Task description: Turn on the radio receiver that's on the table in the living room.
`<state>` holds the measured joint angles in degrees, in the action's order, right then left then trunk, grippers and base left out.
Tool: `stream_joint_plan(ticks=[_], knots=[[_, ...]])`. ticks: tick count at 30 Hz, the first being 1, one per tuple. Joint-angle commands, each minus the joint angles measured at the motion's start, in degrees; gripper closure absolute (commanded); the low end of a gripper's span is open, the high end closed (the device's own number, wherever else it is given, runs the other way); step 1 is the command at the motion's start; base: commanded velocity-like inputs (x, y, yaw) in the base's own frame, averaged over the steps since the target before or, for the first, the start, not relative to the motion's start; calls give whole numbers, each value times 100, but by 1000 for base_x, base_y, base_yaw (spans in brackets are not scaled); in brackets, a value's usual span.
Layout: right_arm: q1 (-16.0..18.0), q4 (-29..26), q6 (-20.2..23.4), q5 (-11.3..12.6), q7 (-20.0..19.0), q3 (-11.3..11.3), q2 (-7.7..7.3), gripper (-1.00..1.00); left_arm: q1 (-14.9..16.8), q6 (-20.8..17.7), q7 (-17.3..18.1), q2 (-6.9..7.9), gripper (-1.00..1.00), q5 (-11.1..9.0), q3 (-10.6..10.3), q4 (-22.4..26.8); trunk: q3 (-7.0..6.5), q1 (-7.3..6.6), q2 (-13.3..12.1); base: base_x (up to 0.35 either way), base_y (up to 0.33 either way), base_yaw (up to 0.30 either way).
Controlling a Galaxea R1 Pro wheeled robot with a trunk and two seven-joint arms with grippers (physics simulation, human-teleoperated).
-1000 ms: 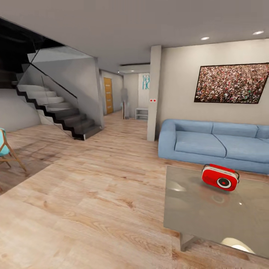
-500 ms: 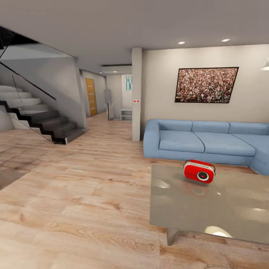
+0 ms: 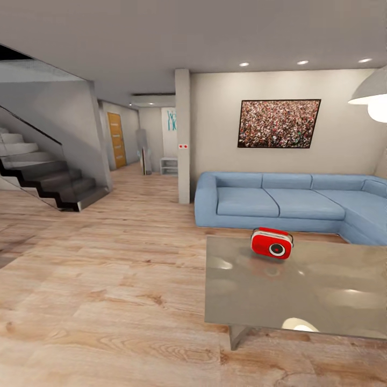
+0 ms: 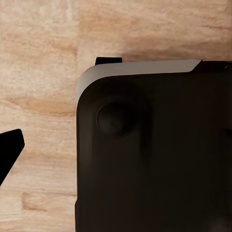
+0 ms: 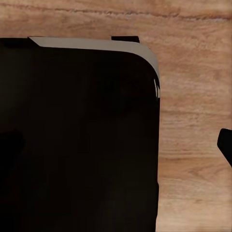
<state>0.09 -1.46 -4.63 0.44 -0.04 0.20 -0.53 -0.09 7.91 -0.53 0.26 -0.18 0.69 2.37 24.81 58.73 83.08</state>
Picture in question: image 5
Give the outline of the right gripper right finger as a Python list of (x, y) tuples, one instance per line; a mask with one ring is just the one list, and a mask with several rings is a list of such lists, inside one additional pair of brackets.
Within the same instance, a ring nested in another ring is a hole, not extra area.
[(218, 136), (217, 146), (232, 166), (232, 130), (225, 128), (221, 129)]

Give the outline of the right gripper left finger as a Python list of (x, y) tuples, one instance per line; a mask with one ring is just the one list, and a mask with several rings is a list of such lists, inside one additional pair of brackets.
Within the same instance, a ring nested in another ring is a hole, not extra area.
[(21, 129), (0, 134), (0, 185), (25, 146)]

